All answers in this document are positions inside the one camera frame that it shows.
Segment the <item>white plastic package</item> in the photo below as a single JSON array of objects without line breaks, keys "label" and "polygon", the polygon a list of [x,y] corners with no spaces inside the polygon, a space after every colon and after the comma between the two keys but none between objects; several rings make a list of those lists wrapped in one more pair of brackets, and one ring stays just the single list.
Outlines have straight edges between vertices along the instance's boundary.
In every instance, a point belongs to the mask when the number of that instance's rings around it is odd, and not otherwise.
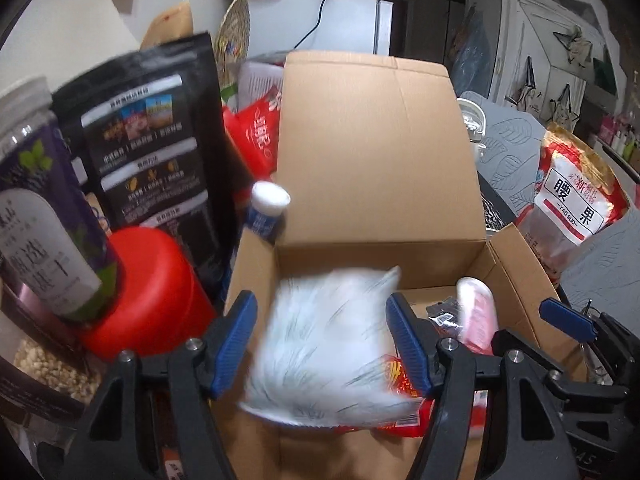
[{"label": "white plastic package", "polygon": [[284,280],[246,382],[243,409],[282,424],[380,426],[415,413],[421,399],[389,387],[395,354],[386,299],[399,269],[335,270]]}]

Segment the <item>red lid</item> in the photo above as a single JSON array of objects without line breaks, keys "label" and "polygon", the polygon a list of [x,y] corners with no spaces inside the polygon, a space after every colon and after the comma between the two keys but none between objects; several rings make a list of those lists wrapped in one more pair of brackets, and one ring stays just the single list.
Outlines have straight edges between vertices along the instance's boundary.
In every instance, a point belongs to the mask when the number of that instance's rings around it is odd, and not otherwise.
[{"label": "red lid", "polygon": [[152,355],[201,336],[214,310],[178,244],[145,227],[122,229],[109,240],[122,263],[120,291],[105,317],[78,330],[82,343],[111,361],[125,348]]}]

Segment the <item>black plastic package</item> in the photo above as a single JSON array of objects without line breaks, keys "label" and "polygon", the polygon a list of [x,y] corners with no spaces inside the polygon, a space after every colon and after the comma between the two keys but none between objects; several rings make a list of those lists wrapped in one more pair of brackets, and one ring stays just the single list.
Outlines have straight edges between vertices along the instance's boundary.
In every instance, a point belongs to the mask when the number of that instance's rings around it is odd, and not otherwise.
[{"label": "black plastic package", "polygon": [[53,111],[111,229],[168,232],[215,298],[238,228],[210,35],[111,59],[55,92]]}]

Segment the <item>refrigerator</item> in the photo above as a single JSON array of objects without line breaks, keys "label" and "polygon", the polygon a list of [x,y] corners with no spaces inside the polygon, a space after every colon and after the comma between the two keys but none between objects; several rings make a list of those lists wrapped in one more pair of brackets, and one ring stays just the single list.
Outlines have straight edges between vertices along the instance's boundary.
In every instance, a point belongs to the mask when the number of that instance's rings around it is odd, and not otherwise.
[{"label": "refrigerator", "polygon": [[[248,0],[247,58],[288,52],[318,22],[322,0]],[[388,56],[393,4],[326,0],[320,24],[299,50],[341,50]]]}]

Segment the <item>bolt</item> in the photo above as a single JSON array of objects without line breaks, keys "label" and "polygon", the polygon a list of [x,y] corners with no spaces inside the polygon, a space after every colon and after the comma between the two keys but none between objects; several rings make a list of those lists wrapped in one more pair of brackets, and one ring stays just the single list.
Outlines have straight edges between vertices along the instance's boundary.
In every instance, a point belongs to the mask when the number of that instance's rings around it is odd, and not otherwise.
[{"label": "bolt", "polygon": [[123,350],[118,354],[118,361],[121,363],[130,363],[136,355],[131,350]]},{"label": "bolt", "polygon": [[513,363],[521,363],[524,361],[524,352],[521,352],[520,350],[509,350],[507,352],[507,357],[509,358],[509,361]]},{"label": "bolt", "polygon": [[190,337],[187,339],[187,342],[184,344],[187,347],[187,350],[191,350],[195,352],[196,350],[200,350],[202,348],[202,340],[197,337]]},{"label": "bolt", "polygon": [[440,341],[440,345],[445,349],[445,350],[455,350],[456,348],[458,348],[458,342],[453,339],[452,337],[446,337],[443,340]]}]

